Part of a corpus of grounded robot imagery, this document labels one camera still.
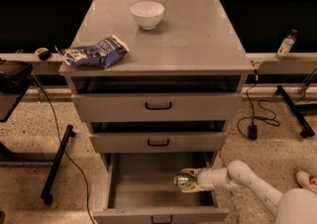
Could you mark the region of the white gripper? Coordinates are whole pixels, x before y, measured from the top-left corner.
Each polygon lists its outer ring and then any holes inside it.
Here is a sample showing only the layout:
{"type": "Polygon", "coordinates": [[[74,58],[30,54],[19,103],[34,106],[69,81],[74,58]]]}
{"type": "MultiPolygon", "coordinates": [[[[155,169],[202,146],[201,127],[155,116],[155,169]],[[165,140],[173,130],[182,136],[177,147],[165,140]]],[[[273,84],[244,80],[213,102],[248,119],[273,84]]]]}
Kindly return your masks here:
{"type": "Polygon", "coordinates": [[[181,172],[197,176],[198,183],[182,188],[181,191],[183,193],[197,193],[200,191],[211,191],[215,189],[211,168],[184,168],[181,172]]]}

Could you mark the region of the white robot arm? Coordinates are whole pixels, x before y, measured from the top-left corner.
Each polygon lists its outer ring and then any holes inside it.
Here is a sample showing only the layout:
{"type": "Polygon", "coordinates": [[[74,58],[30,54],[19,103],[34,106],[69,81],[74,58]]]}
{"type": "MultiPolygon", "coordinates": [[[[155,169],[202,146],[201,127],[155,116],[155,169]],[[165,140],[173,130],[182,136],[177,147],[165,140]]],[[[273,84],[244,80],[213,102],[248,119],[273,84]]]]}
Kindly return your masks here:
{"type": "Polygon", "coordinates": [[[241,161],[226,168],[184,168],[174,184],[184,193],[213,191],[250,191],[274,216],[274,224],[317,224],[317,178],[300,170],[295,175],[299,188],[280,192],[258,177],[241,161]]]}

